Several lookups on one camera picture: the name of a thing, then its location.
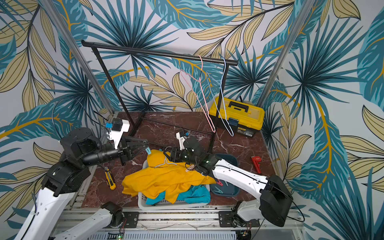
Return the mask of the mint clothespin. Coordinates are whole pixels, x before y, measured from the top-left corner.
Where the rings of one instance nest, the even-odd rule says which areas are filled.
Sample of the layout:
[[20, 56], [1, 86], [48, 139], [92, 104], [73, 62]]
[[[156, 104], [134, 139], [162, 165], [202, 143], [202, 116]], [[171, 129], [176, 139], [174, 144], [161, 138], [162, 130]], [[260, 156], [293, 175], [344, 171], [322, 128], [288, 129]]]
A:
[[151, 149], [150, 149], [149, 147], [147, 147], [145, 150], [146, 150], [146, 152], [147, 152], [148, 155], [150, 155], [150, 154], [152, 153], [152, 152], [151, 152]]

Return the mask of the yellow t-shirt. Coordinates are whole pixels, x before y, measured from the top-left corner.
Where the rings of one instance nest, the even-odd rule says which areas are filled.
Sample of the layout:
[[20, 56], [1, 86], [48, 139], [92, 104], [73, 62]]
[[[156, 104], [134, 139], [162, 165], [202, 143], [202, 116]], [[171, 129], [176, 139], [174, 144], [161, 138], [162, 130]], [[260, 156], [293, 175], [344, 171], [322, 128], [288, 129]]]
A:
[[190, 187], [216, 182], [214, 178], [198, 173], [191, 165], [185, 163], [155, 169], [154, 161], [159, 155], [165, 155], [165, 153], [152, 150], [147, 157], [149, 166], [124, 178], [123, 194], [134, 197], [142, 193], [147, 198], [155, 199], [160, 193], [166, 192], [165, 200], [174, 204], [178, 195], [188, 191]]

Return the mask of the teal blue t-shirt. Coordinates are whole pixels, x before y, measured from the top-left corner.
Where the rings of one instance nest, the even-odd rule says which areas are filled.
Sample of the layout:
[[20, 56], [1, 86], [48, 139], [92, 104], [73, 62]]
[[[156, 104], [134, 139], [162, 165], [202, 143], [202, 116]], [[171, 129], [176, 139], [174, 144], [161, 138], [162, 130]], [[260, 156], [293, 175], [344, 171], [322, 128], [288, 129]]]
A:
[[[165, 200], [166, 192], [160, 193], [155, 199], [147, 198], [147, 205], [156, 205]], [[205, 186], [192, 186], [184, 193], [180, 193], [177, 201], [184, 201], [187, 204], [208, 204], [211, 201], [210, 191]]]

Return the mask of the white blue wire hanger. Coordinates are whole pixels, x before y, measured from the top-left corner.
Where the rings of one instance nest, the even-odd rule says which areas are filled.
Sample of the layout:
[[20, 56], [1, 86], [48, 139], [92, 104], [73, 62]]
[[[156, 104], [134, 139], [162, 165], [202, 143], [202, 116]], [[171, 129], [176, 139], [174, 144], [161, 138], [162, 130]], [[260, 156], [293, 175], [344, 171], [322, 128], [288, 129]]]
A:
[[[221, 108], [224, 109], [224, 119], [221, 118], [221, 121], [222, 123], [224, 124], [224, 127], [225, 129], [227, 130], [227, 132], [230, 134], [231, 137], [234, 136], [234, 131], [231, 129], [230, 127], [230, 124], [229, 124], [229, 120], [227, 118], [227, 110], [226, 110], [226, 103], [225, 103], [225, 100], [224, 100], [224, 88], [225, 88], [225, 84], [226, 84], [226, 78], [227, 78], [227, 74], [228, 74], [228, 71], [229, 71], [229, 67], [227, 66], [227, 61], [221, 57], [221, 59], [217, 59], [217, 58], [205, 58], [205, 61], [209, 62], [209, 63], [215, 63], [215, 64], [220, 64], [220, 63], [223, 63], [224, 64], [224, 68], [223, 68], [223, 73], [222, 73], [222, 77], [221, 77], [221, 80], [220, 80], [220, 90], [219, 90], [219, 100], [218, 100], [218, 103], [216, 103], [214, 101], [214, 104], [215, 106], [217, 107], [217, 116], [216, 118], [218, 117], [221, 117]], [[216, 128], [216, 124], [214, 123], [214, 121], [212, 120], [212, 118], [210, 117], [209, 115], [209, 108], [208, 108], [208, 104], [206, 102], [206, 99], [204, 98], [204, 106], [202, 107], [202, 110], [205, 114], [205, 117], [208, 121], [208, 124], [211, 128], [211, 131], [213, 134], [215, 134], [217, 132], [217, 128]]]

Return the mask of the light blue wire hanger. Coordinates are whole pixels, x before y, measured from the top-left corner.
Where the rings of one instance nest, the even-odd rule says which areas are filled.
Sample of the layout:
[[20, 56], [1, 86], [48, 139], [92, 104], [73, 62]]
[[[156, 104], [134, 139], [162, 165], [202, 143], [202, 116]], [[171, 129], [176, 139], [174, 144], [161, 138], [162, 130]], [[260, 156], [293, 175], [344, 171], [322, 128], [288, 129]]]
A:
[[154, 161], [154, 168], [164, 168], [168, 166], [176, 166], [177, 164], [168, 160], [167, 156], [159, 155]]

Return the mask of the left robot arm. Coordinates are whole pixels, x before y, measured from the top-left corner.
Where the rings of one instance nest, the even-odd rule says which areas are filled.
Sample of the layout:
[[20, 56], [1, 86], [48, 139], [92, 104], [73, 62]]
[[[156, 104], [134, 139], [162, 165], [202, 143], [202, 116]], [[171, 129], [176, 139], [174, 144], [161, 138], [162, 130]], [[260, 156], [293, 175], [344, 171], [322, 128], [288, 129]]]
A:
[[126, 217], [118, 205], [108, 202], [103, 204], [91, 217], [68, 231], [51, 236], [63, 210], [78, 192], [84, 180], [91, 172], [91, 166], [111, 162], [117, 158], [122, 165], [132, 160], [149, 143], [133, 137], [123, 137], [127, 128], [120, 132], [112, 131], [114, 143], [102, 144], [88, 128], [71, 131], [60, 140], [64, 151], [58, 163], [53, 165], [42, 181], [37, 200], [23, 226], [17, 240], [82, 240], [104, 227], [121, 227]]

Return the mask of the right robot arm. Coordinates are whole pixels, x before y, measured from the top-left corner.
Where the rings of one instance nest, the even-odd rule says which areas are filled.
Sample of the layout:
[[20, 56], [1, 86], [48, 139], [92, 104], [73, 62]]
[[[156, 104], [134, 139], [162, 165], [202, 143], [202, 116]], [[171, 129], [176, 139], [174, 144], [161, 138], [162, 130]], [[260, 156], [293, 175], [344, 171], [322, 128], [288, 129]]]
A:
[[266, 177], [236, 167], [226, 159], [208, 153], [195, 137], [177, 133], [176, 138], [180, 146], [172, 148], [172, 162], [185, 163], [190, 171], [230, 183], [255, 197], [252, 201], [238, 202], [232, 210], [232, 218], [237, 224], [262, 218], [277, 227], [285, 225], [293, 197], [279, 176]]

